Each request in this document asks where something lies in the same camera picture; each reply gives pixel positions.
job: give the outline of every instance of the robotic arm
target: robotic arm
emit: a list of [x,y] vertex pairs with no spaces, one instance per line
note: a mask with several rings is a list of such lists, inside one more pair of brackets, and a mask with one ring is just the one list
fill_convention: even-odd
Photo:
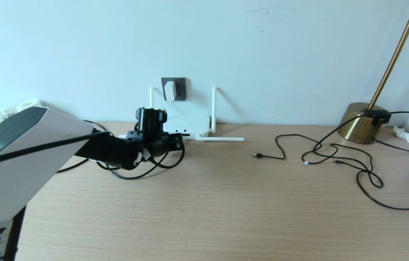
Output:
[[163,132],[165,111],[140,108],[126,139],[52,109],[32,107],[0,123],[0,260],[14,260],[25,206],[73,155],[133,170],[182,150],[180,133]]

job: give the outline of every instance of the tissue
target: tissue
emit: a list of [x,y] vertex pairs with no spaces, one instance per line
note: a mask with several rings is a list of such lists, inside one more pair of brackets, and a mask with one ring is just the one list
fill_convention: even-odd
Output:
[[401,128],[398,128],[397,126],[394,126],[393,127],[393,132],[396,133],[397,137],[399,137],[401,139],[405,139],[409,143],[409,133],[406,132],[405,129],[403,129],[403,128],[401,129]]

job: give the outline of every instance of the wooden desk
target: wooden desk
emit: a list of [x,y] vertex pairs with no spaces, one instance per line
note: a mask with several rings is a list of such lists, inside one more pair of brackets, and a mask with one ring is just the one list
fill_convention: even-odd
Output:
[[[133,128],[103,124],[116,135]],[[178,167],[145,179],[121,180],[92,162],[57,174],[28,205],[17,260],[408,261],[409,211],[369,200],[352,168],[331,161],[304,167],[300,156],[313,143],[300,137],[283,139],[287,160],[251,157],[280,155],[278,134],[320,139],[332,128],[220,124],[220,135],[246,140],[188,141]],[[409,147],[386,133],[382,139]],[[338,135],[327,141],[351,144]],[[409,207],[409,153],[353,146],[372,154],[385,182],[376,189],[364,175],[367,190]],[[151,166],[120,173],[138,175]]]

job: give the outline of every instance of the black clamp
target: black clamp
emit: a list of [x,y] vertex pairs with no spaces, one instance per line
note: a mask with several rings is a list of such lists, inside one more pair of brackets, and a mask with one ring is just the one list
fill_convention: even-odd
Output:
[[391,113],[386,109],[365,109],[362,112],[366,117],[373,119],[373,126],[377,126],[380,120],[384,120],[383,124],[387,124],[391,119]]

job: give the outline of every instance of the wall socket plate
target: wall socket plate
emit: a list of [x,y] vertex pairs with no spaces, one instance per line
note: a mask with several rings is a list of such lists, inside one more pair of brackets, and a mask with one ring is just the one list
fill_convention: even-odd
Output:
[[175,99],[175,101],[185,101],[187,99],[187,88],[186,88],[185,78],[184,77],[162,77],[161,78],[161,83],[163,85],[164,100],[166,100],[164,86],[169,81],[173,81],[173,82],[176,83],[176,99]]

